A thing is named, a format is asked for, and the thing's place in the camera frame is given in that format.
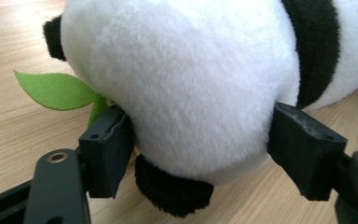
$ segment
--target white plush fur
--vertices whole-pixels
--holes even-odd
[[[252,172],[269,158],[274,103],[296,103],[296,41],[276,0],[69,0],[62,46],[172,175],[222,184]]]
[[[340,54],[333,82],[307,109],[330,105],[358,88],[358,0],[334,0],[340,23]]]

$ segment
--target stuffed animal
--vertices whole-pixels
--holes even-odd
[[[178,217],[269,161],[276,102],[358,88],[358,0],[68,0],[54,21],[51,55],[130,116],[137,185]]]

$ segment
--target wood grain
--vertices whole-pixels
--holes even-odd
[[[0,192],[28,179],[39,157],[57,148],[75,148],[87,126],[90,107],[58,112],[36,104],[22,90],[13,70],[65,72],[51,59],[42,36],[44,21],[62,13],[62,0],[0,0]],[[349,139],[358,150],[358,91],[310,114]],[[269,163],[255,175],[215,189],[211,205],[185,219],[161,213],[134,183],[133,163],[117,198],[90,199],[93,223],[337,223],[330,202],[310,203],[282,171]]]

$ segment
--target black fur stripe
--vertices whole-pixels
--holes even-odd
[[[339,23],[332,0],[282,0],[296,33],[300,60],[297,106],[317,101],[332,81],[339,57]]]

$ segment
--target panda ear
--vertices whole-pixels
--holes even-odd
[[[66,62],[61,45],[61,17],[62,15],[47,21],[43,25],[43,35],[48,44],[48,53],[51,58],[56,58]]]
[[[143,155],[135,163],[136,185],[158,209],[175,217],[185,217],[209,205],[213,185],[168,174]]]

